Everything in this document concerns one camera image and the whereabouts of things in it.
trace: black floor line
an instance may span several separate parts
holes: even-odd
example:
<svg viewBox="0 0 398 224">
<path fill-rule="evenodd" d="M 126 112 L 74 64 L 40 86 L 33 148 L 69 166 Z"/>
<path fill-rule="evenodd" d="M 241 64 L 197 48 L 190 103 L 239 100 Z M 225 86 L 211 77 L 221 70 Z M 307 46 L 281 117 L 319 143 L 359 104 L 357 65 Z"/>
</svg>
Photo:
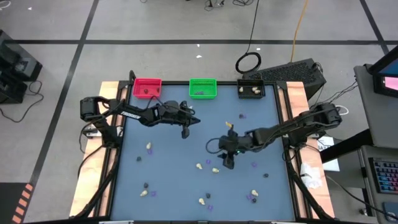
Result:
<svg viewBox="0 0 398 224">
<path fill-rule="evenodd" d="M 371 27 L 373 29 L 374 34 L 377 37 L 377 40 L 379 41 L 379 44 L 381 46 L 381 49 L 383 50 L 384 54 L 387 54 L 389 52 L 388 48 L 387 48 L 387 44 L 383 39 L 383 36 L 380 33 L 379 28 L 376 25 L 376 21 L 374 20 L 371 11 L 369 10 L 368 4 L 366 4 L 365 0 L 359 0 L 361 2 L 361 5 L 363 7 L 363 10 L 366 14 L 366 17 L 369 20 L 369 23 L 371 24 Z"/>
<path fill-rule="evenodd" d="M 65 83 L 63 84 L 62 91 L 61 91 L 61 94 L 60 94 L 60 98 L 58 99 L 57 106 L 55 107 L 55 111 L 54 111 L 54 114 L 52 116 L 49 129 L 47 131 L 47 134 L 45 135 L 44 142 L 43 142 L 42 148 L 40 150 L 39 157 L 37 158 L 36 165 L 34 167 L 32 176 L 30 178 L 30 182 L 34 186 L 36 186 L 37 181 L 38 181 L 39 176 L 40 176 L 40 173 L 41 173 L 41 171 L 43 169 L 44 161 L 45 161 L 45 158 L 47 157 L 47 153 L 49 151 L 51 140 L 53 138 L 53 135 L 54 135 L 54 132 L 55 132 L 55 128 L 57 127 L 58 120 L 60 119 L 62 107 L 63 107 L 63 104 L 65 102 L 65 99 L 67 98 L 68 90 L 70 88 L 70 84 L 72 82 L 73 75 L 75 74 L 75 70 L 76 70 L 77 64 L 79 62 L 81 51 L 83 50 L 84 41 L 87 38 L 87 34 L 88 34 L 89 29 L 90 29 L 91 22 L 93 21 L 93 17 L 94 17 L 96 8 L 98 6 L 98 2 L 99 2 L 99 0 L 94 0 L 93 1 L 93 5 L 91 7 L 90 13 L 88 15 L 88 18 L 87 18 L 87 21 L 86 21 L 86 24 L 85 24 L 85 27 L 83 29 L 83 33 L 81 34 L 80 41 L 79 41 L 79 44 L 78 44 L 78 46 L 76 48 L 75 55 L 73 56 L 73 59 L 72 59 L 72 62 L 71 62 L 71 65 L 70 65 L 70 68 L 69 68 L 69 71 L 68 71 L 68 75 L 67 75 L 67 77 L 65 79 Z"/>
<path fill-rule="evenodd" d="M 80 40 L 13 40 L 17 44 L 79 44 Z"/>
<path fill-rule="evenodd" d="M 79 44 L 80 40 L 15 40 L 18 44 Z M 248 44 L 249 40 L 84 40 L 98 45 Z M 291 45 L 293 40 L 252 40 L 252 44 Z M 377 45 L 379 40 L 296 40 L 297 45 Z"/>
</svg>

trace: desk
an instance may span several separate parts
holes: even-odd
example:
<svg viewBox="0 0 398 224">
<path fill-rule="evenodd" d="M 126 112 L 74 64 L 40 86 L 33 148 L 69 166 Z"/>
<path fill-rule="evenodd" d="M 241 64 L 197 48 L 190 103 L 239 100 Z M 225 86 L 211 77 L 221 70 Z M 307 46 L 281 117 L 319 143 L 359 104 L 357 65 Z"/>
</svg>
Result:
<svg viewBox="0 0 398 224">
<path fill-rule="evenodd" d="M 114 98 L 117 92 L 117 86 L 118 86 L 117 82 L 104 82 L 101 86 L 100 95 L 107 98 Z M 288 83 L 287 92 L 289 94 L 292 114 L 294 116 L 297 116 L 301 111 L 305 111 L 308 109 L 308 103 L 302 83 Z M 284 106 L 285 104 L 284 104 L 283 91 L 279 91 L 279 97 L 282 101 L 281 104 L 283 105 L 282 112 L 284 114 L 284 118 L 286 118 L 287 111 Z M 90 139 L 86 147 L 86 155 L 89 154 L 92 150 L 96 149 L 100 144 L 101 144 L 100 138 Z M 314 147 L 317 146 L 315 140 L 308 140 L 307 144 Z M 313 149 L 307 149 L 307 148 L 302 149 L 300 153 L 303 162 L 306 162 L 313 167 L 316 166 L 320 168 L 323 185 L 318 189 L 310 189 L 310 192 L 313 194 L 317 202 L 323 207 L 323 209 L 329 215 L 334 216 L 319 153 L 315 152 Z M 83 166 L 76 187 L 75 197 L 73 199 L 70 215 L 77 214 L 86 205 L 86 203 L 91 198 L 92 194 L 97 189 L 101 175 L 101 168 L 103 165 L 103 161 L 104 161 L 104 150 L 95 154 Z M 302 200 L 302 195 L 300 194 L 298 189 L 297 189 L 297 195 L 298 195 L 297 200 L 298 200 L 298 207 L 300 210 L 300 216 L 305 217 L 305 207 Z M 106 191 L 103 195 L 103 203 L 99 210 L 99 215 L 106 214 L 105 207 L 108 202 L 107 198 L 108 198 L 108 191 Z"/>
<path fill-rule="evenodd" d="M 392 119 L 397 116 L 398 98 L 375 93 L 372 75 L 364 66 L 355 67 L 354 72 L 369 129 L 322 151 L 323 162 L 355 151 L 361 146 L 398 148 L 398 138 L 396 137 L 398 119 Z"/>
</svg>

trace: small toy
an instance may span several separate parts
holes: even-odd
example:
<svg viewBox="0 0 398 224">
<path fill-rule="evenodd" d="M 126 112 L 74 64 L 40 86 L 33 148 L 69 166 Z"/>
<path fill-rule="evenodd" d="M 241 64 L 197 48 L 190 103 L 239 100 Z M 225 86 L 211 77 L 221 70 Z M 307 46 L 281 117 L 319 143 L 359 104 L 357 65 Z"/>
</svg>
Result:
<svg viewBox="0 0 398 224">
<path fill-rule="evenodd" d="M 144 190 L 143 192 L 141 192 L 140 196 L 143 197 L 143 196 L 145 196 L 145 195 L 147 195 L 147 194 L 148 194 L 148 191 L 147 191 L 147 190 Z"/>
<path fill-rule="evenodd" d="M 256 190 L 251 190 L 251 194 L 254 195 L 254 196 L 256 196 L 256 197 L 259 196 L 259 194 L 258 194 L 258 192 L 256 192 Z"/>
<path fill-rule="evenodd" d="M 201 203 L 202 205 L 205 205 L 205 201 L 203 198 L 199 198 L 199 203 Z"/>
</svg>

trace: black equipment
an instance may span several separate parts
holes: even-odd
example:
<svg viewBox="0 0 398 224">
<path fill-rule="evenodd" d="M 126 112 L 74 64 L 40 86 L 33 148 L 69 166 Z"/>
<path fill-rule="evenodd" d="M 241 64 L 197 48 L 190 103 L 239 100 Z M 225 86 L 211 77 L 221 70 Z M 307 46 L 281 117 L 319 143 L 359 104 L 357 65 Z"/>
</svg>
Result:
<svg viewBox="0 0 398 224">
<path fill-rule="evenodd" d="M 374 65 L 365 65 L 373 76 L 374 92 L 398 98 L 398 46 Z"/>
<path fill-rule="evenodd" d="M 226 153 L 218 157 L 223 159 L 223 165 L 234 169 L 234 156 L 240 153 L 259 152 L 275 141 L 275 139 L 288 135 L 292 148 L 305 146 L 311 134 L 335 128 L 341 123 L 341 116 L 334 104 L 325 103 L 309 111 L 300 113 L 297 117 L 271 128 L 257 128 L 246 131 L 244 136 L 238 136 L 233 130 L 233 125 L 227 136 L 219 138 L 218 147 Z"/>
<path fill-rule="evenodd" d="M 0 68 L 0 104 L 22 103 L 27 85 Z"/>
<path fill-rule="evenodd" d="M 179 105 L 176 101 L 166 101 L 165 103 L 157 99 L 159 103 L 155 106 L 140 109 L 136 106 L 128 105 L 124 100 L 109 100 L 100 96 L 87 97 L 80 100 L 80 118 L 83 121 L 92 123 L 102 134 L 103 144 L 108 147 L 119 147 L 121 137 L 117 134 L 115 126 L 110 126 L 105 119 L 109 115 L 120 114 L 128 118 L 138 120 L 142 125 L 152 127 L 156 124 L 177 124 L 182 126 L 182 138 L 189 136 L 188 127 L 197 124 L 200 120 L 193 115 L 195 111 L 187 106 L 183 101 Z M 107 107 L 107 111 L 100 113 L 98 103 Z"/>
<path fill-rule="evenodd" d="M 303 82 L 307 100 L 326 83 L 322 71 L 312 58 L 250 72 L 244 74 L 243 79 L 262 79 L 265 82 Z"/>
<path fill-rule="evenodd" d="M 42 64 L 0 30 L 0 69 L 23 82 L 36 81 Z"/>
</svg>

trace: white paper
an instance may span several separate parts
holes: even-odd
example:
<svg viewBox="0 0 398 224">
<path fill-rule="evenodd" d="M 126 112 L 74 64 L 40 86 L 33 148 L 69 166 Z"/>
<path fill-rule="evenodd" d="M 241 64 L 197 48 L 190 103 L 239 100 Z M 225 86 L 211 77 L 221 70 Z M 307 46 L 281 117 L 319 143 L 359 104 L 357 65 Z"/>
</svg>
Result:
<svg viewBox="0 0 398 224">
<path fill-rule="evenodd" d="M 306 187 L 316 189 L 322 186 L 321 174 L 318 167 L 311 167 L 303 163 L 300 169 L 301 180 Z"/>
<path fill-rule="evenodd" d="M 329 148 L 330 146 L 333 146 L 335 144 L 334 140 L 332 137 L 328 136 L 323 136 L 322 138 L 318 139 L 318 149 L 319 151 L 325 150 Z M 328 171 L 340 171 L 340 167 L 338 166 L 338 161 L 337 159 L 333 159 L 332 161 L 329 161 L 327 163 L 323 164 L 323 169 L 328 170 Z"/>
</svg>

